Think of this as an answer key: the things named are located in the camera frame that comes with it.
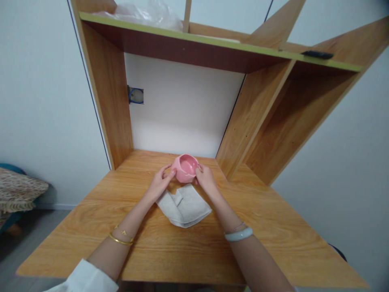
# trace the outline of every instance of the forearm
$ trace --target forearm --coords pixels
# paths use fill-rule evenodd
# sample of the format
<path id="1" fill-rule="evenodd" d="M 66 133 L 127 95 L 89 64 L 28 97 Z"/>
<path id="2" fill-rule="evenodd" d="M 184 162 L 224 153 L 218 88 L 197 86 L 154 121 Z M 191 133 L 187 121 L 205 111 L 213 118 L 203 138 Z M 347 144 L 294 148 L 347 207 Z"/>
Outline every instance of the forearm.
<path id="1" fill-rule="evenodd" d="M 118 225 L 118 228 L 112 231 L 112 235 L 118 240 L 129 242 L 137 234 L 140 224 L 153 203 L 153 200 L 143 196 Z M 89 256 L 88 261 L 116 281 L 129 250 L 130 246 L 107 237 Z"/>
<path id="2" fill-rule="evenodd" d="M 224 232 L 230 233 L 241 225 L 241 219 L 218 190 L 208 195 L 214 204 Z M 237 242 L 231 242 L 230 246 L 240 270 L 253 292 L 294 291 L 276 262 L 254 235 Z"/>

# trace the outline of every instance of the light blue bangle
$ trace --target light blue bangle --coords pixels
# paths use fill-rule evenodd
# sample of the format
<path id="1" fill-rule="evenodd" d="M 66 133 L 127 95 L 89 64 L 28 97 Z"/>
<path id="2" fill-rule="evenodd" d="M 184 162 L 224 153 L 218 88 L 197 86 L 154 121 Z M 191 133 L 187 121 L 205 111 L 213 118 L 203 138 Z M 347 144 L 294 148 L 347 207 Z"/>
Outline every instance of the light blue bangle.
<path id="1" fill-rule="evenodd" d="M 248 238 L 252 235 L 252 229 L 250 227 L 247 227 L 246 229 L 243 229 L 242 231 L 225 234 L 225 238 L 228 241 L 240 241 L 242 239 Z"/>

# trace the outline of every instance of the plastic bag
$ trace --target plastic bag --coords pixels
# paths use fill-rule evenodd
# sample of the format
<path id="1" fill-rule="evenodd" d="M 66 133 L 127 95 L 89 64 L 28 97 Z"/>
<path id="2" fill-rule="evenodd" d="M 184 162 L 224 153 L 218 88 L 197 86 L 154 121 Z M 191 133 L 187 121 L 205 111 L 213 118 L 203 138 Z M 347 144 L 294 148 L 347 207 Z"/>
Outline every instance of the plastic bag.
<path id="1" fill-rule="evenodd" d="M 115 14 L 101 11 L 94 15 L 179 32 L 183 28 L 180 18 L 163 0 L 149 0 L 146 7 L 123 3 L 117 6 Z"/>

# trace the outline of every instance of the white wall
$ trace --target white wall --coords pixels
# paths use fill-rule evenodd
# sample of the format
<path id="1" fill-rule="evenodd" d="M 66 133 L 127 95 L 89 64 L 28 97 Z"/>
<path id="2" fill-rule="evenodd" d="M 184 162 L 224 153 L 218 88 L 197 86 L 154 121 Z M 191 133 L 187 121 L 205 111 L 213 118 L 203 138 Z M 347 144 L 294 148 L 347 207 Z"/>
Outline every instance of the white wall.
<path id="1" fill-rule="evenodd" d="M 185 1 L 165 2 L 184 18 Z M 193 1 L 190 21 L 252 33 L 265 20 L 270 2 Z M 134 147 L 215 158 L 244 74 L 130 54 L 125 57 L 128 84 L 145 90 L 145 104 L 130 106 Z"/>
<path id="2" fill-rule="evenodd" d="M 0 27 L 0 161 L 76 205 L 109 166 L 68 4 L 6 1 Z"/>
<path id="3" fill-rule="evenodd" d="M 307 0 L 288 41 L 313 45 L 386 15 L 387 1 Z M 389 291 L 388 76 L 386 49 L 273 184 L 372 291 Z"/>
<path id="4" fill-rule="evenodd" d="M 215 158 L 244 74 L 125 54 L 135 149 Z"/>

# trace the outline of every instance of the woman's left hand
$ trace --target woman's left hand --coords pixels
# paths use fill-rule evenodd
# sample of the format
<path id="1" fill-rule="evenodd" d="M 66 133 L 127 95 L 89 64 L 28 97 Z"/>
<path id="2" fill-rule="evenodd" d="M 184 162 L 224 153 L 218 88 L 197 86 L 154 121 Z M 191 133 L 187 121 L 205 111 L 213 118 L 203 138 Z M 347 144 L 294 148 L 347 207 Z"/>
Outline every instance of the woman's left hand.
<path id="1" fill-rule="evenodd" d="M 145 196 L 150 197 L 154 202 L 163 194 L 169 182 L 175 176 L 176 169 L 171 170 L 169 174 L 164 173 L 169 167 L 171 167 L 171 164 L 165 165 L 159 169 L 145 193 Z"/>

